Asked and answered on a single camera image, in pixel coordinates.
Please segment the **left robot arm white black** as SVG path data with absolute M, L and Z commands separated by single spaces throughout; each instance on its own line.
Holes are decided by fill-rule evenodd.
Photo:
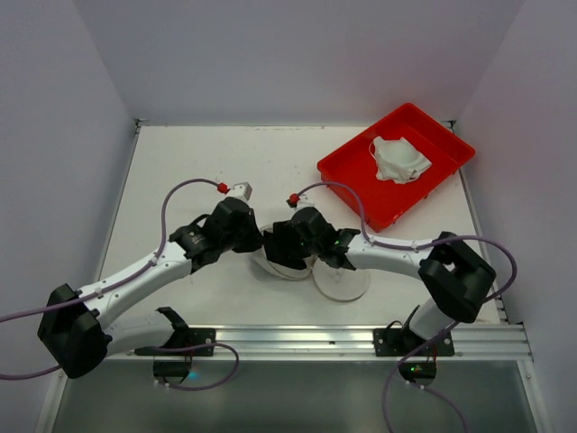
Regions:
M 63 284 L 49 296 L 38 337 L 71 379 L 128 350 L 170 353 L 191 343 L 186 321 L 170 307 L 128 318 L 125 312 L 156 290 L 184 279 L 223 253 L 252 253 L 262 245 L 254 211 L 239 198 L 220 201 L 202 225 L 178 228 L 139 262 L 73 290 Z

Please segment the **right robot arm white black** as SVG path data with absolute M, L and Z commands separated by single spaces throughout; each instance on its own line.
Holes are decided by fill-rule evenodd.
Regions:
M 422 281 L 430 299 L 405 327 L 423 340 L 453 322 L 475 322 L 496 278 L 494 269 L 451 232 L 430 241 L 369 241 L 359 229 L 334 228 L 315 207 L 266 230 L 264 253 L 269 262 L 292 270 L 316 258 L 333 269 L 392 272 Z

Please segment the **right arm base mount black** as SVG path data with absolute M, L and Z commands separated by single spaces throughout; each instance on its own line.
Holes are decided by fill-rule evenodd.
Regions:
M 418 307 L 415 307 L 404 323 L 394 320 L 386 327 L 372 330 L 372 343 L 377 357 L 403 357 L 425 342 L 424 338 L 409 329 L 417 310 Z M 440 343 L 427 346 L 417 354 L 423 356 L 424 361 L 406 362 L 398 368 L 398 372 L 405 381 L 426 387 L 435 380 L 438 359 L 454 355 L 453 340 L 451 334 L 448 334 Z

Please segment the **white mesh laundry bag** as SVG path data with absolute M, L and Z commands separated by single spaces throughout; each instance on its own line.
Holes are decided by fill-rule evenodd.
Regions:
M 311 278 L 316 288 L 332 301 L 354 302 L 366 293 L 371 284 L 370 273 L 366 270 L 335 269 L 315 255 L 305 258 L 304 264 L 303 270 L 294 270 L 270 262 L 263 247 L 251 254 L 252 272 L 258 279 L 296 282 Z

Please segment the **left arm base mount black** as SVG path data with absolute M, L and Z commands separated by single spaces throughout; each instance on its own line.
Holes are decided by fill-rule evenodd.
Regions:
M 200 348 L 188 352 L 169 352 L 169 349 L 184 348 L 196 345 L 207 345 L 216 341 L 216 330 L 211 327 L 190 327 L 185 320 L 172 308 L 157 309 L 171 326 L 172 333 L 164 345 L 156 349 L 152 345 L 138 348 L 134 353 L 138 356 L 179 356 L 177 361 L 154 361 L 152 373 L 161 383 L 182 384 L 192 372 L 193 356 L 210 357 L 214 354 L 213 347 Z

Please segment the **white bra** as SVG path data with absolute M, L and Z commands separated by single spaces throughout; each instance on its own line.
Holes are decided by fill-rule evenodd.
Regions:
M 377 136 L 369 145 L 369 154 L 377 166 L 375 177 L 380 181 L 411 183 L 432 167 L 432 162 L 404 137 L 385 140 Z

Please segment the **black garment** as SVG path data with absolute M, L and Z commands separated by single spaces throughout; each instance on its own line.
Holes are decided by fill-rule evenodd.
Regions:
M 269 262 L 298 271 L 308 267 L 305 248 L 294 231 L 265 231 L 263 237 L 265 257 Z

